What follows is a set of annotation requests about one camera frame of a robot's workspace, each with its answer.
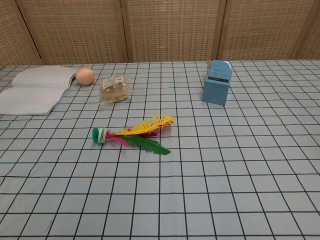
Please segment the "brown egg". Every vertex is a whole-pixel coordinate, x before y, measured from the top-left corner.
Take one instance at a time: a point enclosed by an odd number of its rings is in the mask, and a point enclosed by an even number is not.
[[[75,78],[82,85],[90,85],[95,81],[95,73],[89,67],[83,66],[75,72]]]

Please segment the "book page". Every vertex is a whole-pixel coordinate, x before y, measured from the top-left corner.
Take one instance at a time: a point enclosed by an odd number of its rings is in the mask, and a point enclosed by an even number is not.
[[[65,91],[65,88],[8,88],[0,94],[0,114],[47,115]]]
[[[12,80],[19,88],[62,88],[68,89],[76,69],[64,66],[40,66],[18,73]]]

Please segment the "blue box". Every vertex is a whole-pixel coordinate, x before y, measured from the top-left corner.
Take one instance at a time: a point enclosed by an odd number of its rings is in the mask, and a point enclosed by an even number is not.
[[[204,80],[202,101],[224,106],[231,76],[232,68],[229,62],[214,60]]]

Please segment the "bread in plastic bag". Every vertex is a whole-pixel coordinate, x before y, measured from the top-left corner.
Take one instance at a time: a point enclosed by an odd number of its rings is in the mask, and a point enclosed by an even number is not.
[[[112,75],[100,81],[99,102],[115,103],[132,95],[129,78],[125,74]]]

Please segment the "wicker panel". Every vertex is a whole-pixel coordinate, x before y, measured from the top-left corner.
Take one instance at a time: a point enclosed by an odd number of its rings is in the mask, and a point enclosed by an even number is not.
[[[315,21],[307,39],[305,39],[299,59],[320,59],[320,15]]]
[[[230,0],[218,57],[288,59],[313,0]]]
[[[129,60],[211,59],[219,0],[123,0]]]
[[[48,64],[127,61],[113,0],[21,0],[20,6]]]
[[[32,65],[38,60],[10,0],[0,1],[0,70],[9,65]]]

